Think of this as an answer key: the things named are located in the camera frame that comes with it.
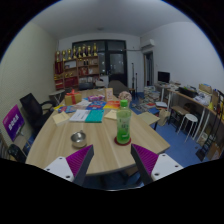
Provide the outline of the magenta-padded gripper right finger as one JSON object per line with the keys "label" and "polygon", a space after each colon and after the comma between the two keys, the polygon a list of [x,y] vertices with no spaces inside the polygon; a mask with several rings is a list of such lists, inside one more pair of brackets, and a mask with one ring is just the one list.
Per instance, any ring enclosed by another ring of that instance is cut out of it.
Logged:
{"label": "magenta-padded gripper right finger", "polygon": [[182,169],[182,166],[166,153],[156,154],[136,144],[131,145],[131,155],[145,185]]}

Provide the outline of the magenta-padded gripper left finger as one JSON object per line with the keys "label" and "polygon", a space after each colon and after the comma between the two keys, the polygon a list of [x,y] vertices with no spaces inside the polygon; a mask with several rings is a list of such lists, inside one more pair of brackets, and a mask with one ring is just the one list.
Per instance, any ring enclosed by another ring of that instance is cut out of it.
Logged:
{"label": "magenta-padded gripper left finger", "polygon": [[58,157],[45,168],[45,171],[81,186],[93,156],[94,148],[89,145],[68,157]]}

